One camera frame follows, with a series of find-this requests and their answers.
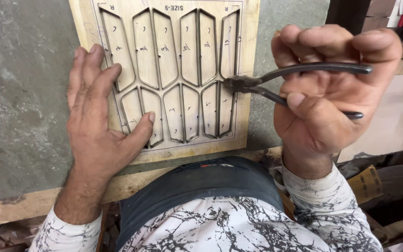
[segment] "white patterned shirt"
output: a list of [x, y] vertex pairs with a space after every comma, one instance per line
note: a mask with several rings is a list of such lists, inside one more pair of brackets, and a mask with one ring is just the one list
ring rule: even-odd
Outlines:
[[[338, 169], [317, 180], [283, 167], [297, 222], [250, 197], [195, 199], [149, 220], [121, 252], [381, 252], [366, 216]], [[92, 252], [101, 217], [71, 225], [50, 211], [29, 252]]]

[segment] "shirt sleeve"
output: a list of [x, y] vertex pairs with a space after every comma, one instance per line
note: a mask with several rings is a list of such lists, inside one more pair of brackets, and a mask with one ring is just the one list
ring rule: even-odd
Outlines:
[[283, 180], [295, 204], [297, 222], [337, 252], [381, 252], [351, 187], [335, 164], [324, 178], [300, 178], [283, 166]]
[[96, 250], [102, 214], [91, 223], [72, 225], [60, 220], [51, 209], [34, 238], [29, 252], [92, 252]]

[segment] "man's right hand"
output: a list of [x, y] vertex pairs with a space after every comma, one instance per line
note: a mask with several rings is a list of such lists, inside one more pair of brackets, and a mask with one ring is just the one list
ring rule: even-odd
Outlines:
[[[368, 75], [312, 71], [284, 76], [280, 95], [287, 97], [289, 107], [276, 104], [274, 108], [284, 163], [302, 178], [322, 178], [330, 172], [331, 154], [355, 142], [368, 128], [400, 62], [400, 39], [389, 29], [353, 36], [337, 25], [307, 30], [288, 25], [275, 33], [271, 48], [280, 68], [319, 61], [373, 67]], [[351, 121], [341, 111], [365, 116]], [[326, 169], [325, 162], [330, 163]]]

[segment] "pliers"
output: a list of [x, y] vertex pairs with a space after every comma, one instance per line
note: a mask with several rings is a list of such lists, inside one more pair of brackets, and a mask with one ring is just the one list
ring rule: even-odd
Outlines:
[[[227, 88], [233, 92], [241, 93], [255, 93], [262, 95], [278, 104], [283, 106], [288, 106], [287, 99], [271, 92], [270, 90], [259, 87], [260, 84], [272, 80], [276, 77], [283, 76], [286, 74], [293, 74], [297, 72], [305, 71], [339, 71], [339, 72], [349, 72], [351, 74], [369, 74], [372, 72], [372, 67], [361, 64], [345, 63], [345, 62], [314, 62], [314, 63], [304, 63], [297, 64], [293, 66], [288, 66], [284, 68], [279, 68], [271, 71], [262, 77], [249, 77], [249, 76], [237, 76], [226, 78], [223, 83]], [[361, 112], [348, 112], [343, 111], [349, 119], [361, 119], [363, 118], [363, 113]]]

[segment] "dark pants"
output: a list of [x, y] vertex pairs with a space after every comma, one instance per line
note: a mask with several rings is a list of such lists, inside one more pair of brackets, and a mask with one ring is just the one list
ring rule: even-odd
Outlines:
[[214, 196], [253, 197], [284, 211], [268, 169], [243, 157], [223, 157], [185, 164], [121, 200], [119, 251], [147, 221], [195, 199]]

